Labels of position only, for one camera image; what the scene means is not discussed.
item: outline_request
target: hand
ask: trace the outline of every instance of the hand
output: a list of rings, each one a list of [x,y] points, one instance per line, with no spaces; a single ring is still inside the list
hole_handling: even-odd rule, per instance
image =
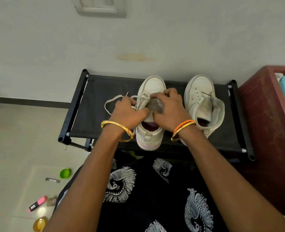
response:
[[[124,96],[122,101],[117,101],[116,107],[109,120],[122,124],[129,130],[133,130],[148,116],[150,112],[148,108],[135,111],[132,108],[132,105],[135,104],[136,101],[134,99]]]
[[[164,90],[162,93],[154,93],[151,98],[157,98],[164,105],[164,111],[153,112],[154,122],[163,129],[174,132],[178,125],[192,118],[186,112],[182,104],[182,97],[175,88]]]

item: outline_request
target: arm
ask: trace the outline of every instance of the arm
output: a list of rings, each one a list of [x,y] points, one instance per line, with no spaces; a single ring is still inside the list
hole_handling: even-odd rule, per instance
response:
[[[135,128],[148,116],[149,109],[135,111],[131,104],[136,102],[127,96],[117,101],[109,120],[131,130]],[[107,124],[103,128],[96,145],[44,232],[97,230],[114,152],[123,134],[124,130],[114,124]]]
[[[176,89],[152,96],[164,104],[163,114],[153,114],[154,121],[164,129],[173,132],[191,119]],[[285,217],[237,172],[199,128],[190,125],[179,135],[191,151],[229,231],[285,231]]]

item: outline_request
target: gold bangle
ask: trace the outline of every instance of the gold bangle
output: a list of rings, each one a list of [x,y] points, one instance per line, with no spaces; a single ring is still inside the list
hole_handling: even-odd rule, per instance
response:
[[[132,133],[131,130],[129,130],[128,128],[124,127],[123,125],[117,123],[117,122],[114,122],[114,121],[109,121],[109,120],[104,120],[102,123],[101,123],[101,127],[103,128],[105,124],[114,124],[114,125],[117,125],[119,126],[120,128],[124,129],[125,132],[127,132],[127,134],[131,137],[130,139],[128,140],[123,140],[121,139],[119,142],[129,142],[130,140],[133,139],[134,135]]]
[[[171,141],[172,142],[178,141],[180,139],[180,137],[179,138],[174,138],[174,137],[180,132],[180,130],[184,129],[185,127],[187,127],[187,126],[189,126],[191,124],[196,124],[196,123],[195,123],[195,121],[191,121],[191,122],[186,123],[183,126],[181,126],[176,132],[173,133],[173,136],[171,137]]]

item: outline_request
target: floor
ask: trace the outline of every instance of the floor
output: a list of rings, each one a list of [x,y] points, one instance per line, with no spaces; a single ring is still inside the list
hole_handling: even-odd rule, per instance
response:
[[[75,172],[88,153],[57,142],[67,109],[0,104],[0,231],[32,231],[37,218],[51,217],[46,203],[28,207],[42,196],[53,197],[69,181],[60,183],[63,168]],[[83,139],[73,139],[83,144]]]

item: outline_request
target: marker pen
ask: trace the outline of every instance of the marker pen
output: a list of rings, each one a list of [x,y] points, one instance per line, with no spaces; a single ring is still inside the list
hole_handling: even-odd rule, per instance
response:
[[[37,202],[33,203],[29,208],[28,212],[34,211],[36,208],[38,208],[40,205],[42,205],[44,202],[47,201],[47,196],[44,196],[40,198]]]

